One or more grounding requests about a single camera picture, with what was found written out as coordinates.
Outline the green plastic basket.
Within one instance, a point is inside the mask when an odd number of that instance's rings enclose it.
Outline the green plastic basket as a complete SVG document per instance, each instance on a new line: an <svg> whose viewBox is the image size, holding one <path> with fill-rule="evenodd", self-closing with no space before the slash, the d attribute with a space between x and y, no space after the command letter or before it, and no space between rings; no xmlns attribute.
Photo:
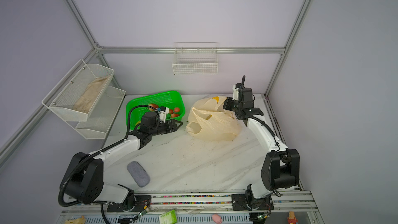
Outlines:
<svg viewBox="0 0 398 224"><path fill-rule="evenodd" d="M166 120L169 119L181 120L186 113L186 108L184 106L181 94L177 91L167 91L167 92L139 97L129 101L126 105L126 122L128 121L128 114L132 108L139 105L150 105L150 104L154 104L159 107L161 106L168 107L170 110L174 110L176 108L179 109L179 112L173 112L173 114L178 115L177 117L172 118L172 114L170 115L167 114ZM135 126L141 122L141 118L146 112L150 112L150 110L148 108L143 108L143 107L140 107L133 111L133 113L130 116L131 130L133 130Z"/></svg>

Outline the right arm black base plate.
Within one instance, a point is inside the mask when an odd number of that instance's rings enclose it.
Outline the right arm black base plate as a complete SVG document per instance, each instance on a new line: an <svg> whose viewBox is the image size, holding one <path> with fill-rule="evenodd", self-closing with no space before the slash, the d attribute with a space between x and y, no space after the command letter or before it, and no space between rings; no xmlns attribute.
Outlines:
<svg viewBox="0 0 398 224"><path fill-rule="evenodd" d="M274 209L271 196L256 199L245 194L233 194L231 199L234 211L272 211Z"/></svg>

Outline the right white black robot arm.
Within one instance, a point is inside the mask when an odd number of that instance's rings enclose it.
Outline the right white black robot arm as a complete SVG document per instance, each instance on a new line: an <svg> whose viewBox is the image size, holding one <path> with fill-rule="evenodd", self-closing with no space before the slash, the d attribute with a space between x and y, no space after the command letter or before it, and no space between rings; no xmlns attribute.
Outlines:
<svg viewBox="0 0 398 224"><path fill-rule="evenodd" d="M264 113L255 107L251 88L244 82L233 86L233 96L228 97L223 109L231 111L255 135L262 148L265 159L261 169L261 180L251 184L245 191L247 208L258 208L260 201L280 189L293 189L300 182L300 155L296 149L290 149L266 123Z"/></svg>

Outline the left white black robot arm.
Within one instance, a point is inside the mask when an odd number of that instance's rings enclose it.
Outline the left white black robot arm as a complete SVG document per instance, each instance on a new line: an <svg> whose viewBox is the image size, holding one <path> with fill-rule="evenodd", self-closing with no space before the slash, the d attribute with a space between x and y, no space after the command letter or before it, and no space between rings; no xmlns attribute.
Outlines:
<svg viewBox="0 0 398 224"><path fill-rule="evenodd" d="M75 154L60 183L59 205L114 203L126 211L133 209L137 205L134 190L105 182L105 171L124 156L144 148L154 136L176 132L182 124L176 119L165 119L161 113L147 112L122 140L92 153Z"/></svg>

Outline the cream banana print plastic bag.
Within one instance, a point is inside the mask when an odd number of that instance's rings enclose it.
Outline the cream banana print plastic bag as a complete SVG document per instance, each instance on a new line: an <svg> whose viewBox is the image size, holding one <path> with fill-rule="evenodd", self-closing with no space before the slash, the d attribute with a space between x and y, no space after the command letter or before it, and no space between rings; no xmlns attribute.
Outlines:
<svg viewBox="0 0 398 224"><path fill-rule="evenodd" d="M226 96L198 100L192 106L186 131L202 141L233 141L241 132L234 112L224 110Z"/></svg>

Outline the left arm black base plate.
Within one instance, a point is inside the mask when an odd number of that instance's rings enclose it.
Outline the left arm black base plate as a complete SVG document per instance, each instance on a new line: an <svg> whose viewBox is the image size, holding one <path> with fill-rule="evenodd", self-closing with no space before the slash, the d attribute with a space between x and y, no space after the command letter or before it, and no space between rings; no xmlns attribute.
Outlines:
<svg viewBox="0 0 398 224"><path fill-rule="evenodd" d="M123 203L111 202L107 207L109 213L139 213L144 210L145 207L150 206L152 200L151 195L135 195L127 198Z"/></svg>

